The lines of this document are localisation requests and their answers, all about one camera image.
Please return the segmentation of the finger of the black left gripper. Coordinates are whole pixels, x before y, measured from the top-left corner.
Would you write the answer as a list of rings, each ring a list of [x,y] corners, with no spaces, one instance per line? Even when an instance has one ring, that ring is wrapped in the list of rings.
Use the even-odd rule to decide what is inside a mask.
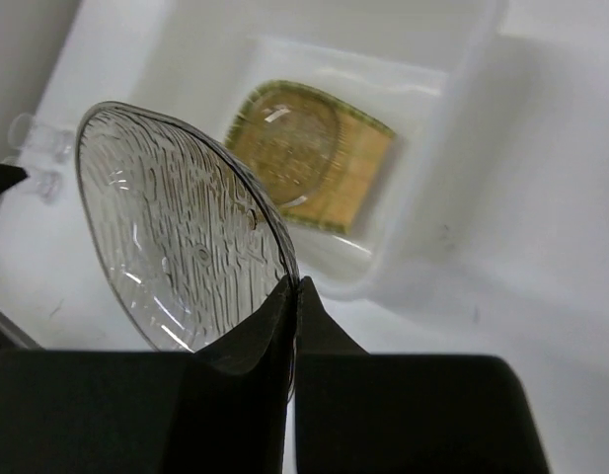
[[[29,174],[24,168],[0,163],[0,196],[28,177]]]

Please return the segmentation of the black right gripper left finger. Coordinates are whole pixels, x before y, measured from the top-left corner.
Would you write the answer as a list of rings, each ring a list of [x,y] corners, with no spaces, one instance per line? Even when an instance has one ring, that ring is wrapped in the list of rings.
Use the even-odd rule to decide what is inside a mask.
[[[278,473],[296,291],[197,353],[0,352],[0,473]]]

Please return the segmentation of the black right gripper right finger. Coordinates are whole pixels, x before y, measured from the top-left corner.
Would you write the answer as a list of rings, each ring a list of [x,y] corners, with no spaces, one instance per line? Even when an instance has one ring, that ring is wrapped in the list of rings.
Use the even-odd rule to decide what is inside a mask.
[[[299,284],[295,465],[301,473],[546,473],[523,386],[502,358],[372,354]]]

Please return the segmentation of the clear glass plate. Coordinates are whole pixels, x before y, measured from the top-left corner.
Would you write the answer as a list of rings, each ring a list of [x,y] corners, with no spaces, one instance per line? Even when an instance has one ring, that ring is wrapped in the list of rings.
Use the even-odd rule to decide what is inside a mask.
[[[306,201],[321,186],[339,146],[338,113],[298,91],[269,91],[237,116],[228,147],[280,207]]]
[[[147,344],[227,374],[258,366],[281,326],[262,306],[299,272],[252,171],[184,121],[105,101],[79,123],[75,173],[105,279]]]

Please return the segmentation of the woven bamboo tray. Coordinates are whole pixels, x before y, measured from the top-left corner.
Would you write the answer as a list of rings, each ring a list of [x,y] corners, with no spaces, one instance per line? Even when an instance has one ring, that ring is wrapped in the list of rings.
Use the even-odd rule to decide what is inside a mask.
[[[328,102],[338,113],[341,125],[339,146],[321,186],[303,203],[277,208],[291,222],[346,235],[364,206],[396,133],[380,120],[325,91],[298,82],[270,80],[253,90],[236,113],[224,139],[226,148],[230,150],[228,136],[237,116],[260,95],[277,90],[311,94]]]

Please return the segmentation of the white plastic bin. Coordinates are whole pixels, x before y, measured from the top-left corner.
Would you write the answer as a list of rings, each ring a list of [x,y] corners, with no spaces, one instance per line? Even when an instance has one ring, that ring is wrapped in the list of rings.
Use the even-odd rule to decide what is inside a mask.
[[[140,1],[152,13],[132,103],[223,139],[251,92],[270,80],[342,99],[397,134],[350,237],[291,236],[322,293],[354,299],[419,232],[417,207],[442,160],[504,1]]]

